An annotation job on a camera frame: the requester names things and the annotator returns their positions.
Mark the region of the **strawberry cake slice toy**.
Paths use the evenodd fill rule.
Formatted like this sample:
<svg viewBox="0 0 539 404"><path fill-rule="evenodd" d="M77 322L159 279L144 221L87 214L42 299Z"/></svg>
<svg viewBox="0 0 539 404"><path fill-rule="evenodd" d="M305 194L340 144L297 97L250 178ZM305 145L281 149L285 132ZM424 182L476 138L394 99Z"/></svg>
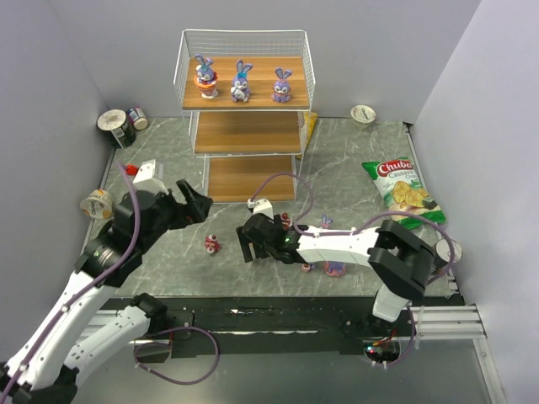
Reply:
<svg viewBox="0 0 539 404"><path fill-rule="evenodd" d="M281 220L281 224L283 226L283 229L285 231L288 231L292 225L292 219L290 217L290 215L286 212L283 212L280 214L280 220Z"/></svg>

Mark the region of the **pink bear roll cake toy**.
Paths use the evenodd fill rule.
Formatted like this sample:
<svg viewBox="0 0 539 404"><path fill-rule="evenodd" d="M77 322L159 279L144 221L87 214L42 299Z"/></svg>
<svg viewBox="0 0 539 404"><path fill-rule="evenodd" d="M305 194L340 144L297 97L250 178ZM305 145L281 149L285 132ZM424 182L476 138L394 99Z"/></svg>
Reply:
<svg viewBox="0 0 539 404"><path fill-rule="evenodd" d="M205 238L205 250L209 254L218 253L221 250L221 244L214 234L210 234Z"/></svg>

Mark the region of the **purple bunny red bow toy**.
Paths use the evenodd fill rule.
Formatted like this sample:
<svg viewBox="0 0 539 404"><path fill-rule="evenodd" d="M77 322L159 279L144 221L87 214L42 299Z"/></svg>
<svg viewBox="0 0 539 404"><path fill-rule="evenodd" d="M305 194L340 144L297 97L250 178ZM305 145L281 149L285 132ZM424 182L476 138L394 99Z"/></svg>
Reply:
<svg viewBox="0 0 539 404"><path fill-rule="evenodd" d="M288 78L292 75L292 70L277 67L275 75L277 80L272 86L271 98L276 103L287 103L291 100L291 85Z"/></svg>

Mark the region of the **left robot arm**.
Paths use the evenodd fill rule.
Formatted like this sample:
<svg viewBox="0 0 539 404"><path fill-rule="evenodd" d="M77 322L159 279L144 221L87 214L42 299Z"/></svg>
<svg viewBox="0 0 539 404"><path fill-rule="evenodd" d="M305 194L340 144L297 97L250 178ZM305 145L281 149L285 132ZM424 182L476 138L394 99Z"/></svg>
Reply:
<svg viewBox="0 0 539 404"><path fill-rule="evenodd" d="M128 185L112 220L89 241L65 289L28 342L1 365L1 399L69 403L78 388L129 341L156 332L167 308L143 293L93 335L81 335L102 305L142 264L143 255L171 230L204 222L213 204L187 181L179 203L160 181Z"/></svg>

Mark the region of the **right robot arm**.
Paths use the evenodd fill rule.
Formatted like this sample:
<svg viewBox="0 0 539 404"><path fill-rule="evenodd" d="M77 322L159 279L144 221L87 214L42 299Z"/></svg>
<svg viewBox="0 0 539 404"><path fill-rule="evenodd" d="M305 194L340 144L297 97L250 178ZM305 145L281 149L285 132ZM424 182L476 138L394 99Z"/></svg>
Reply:
<svg viewBox="0 0 539 404"><path fill-rule="evenodd" d="M382 281L372 315L395 322L412 301L424 297L435 254L430 245L393 220L362 231L299 225L285 230L265 214L251 215L236 229L244 261L285 264L344 263L370 267Z"/></svg>

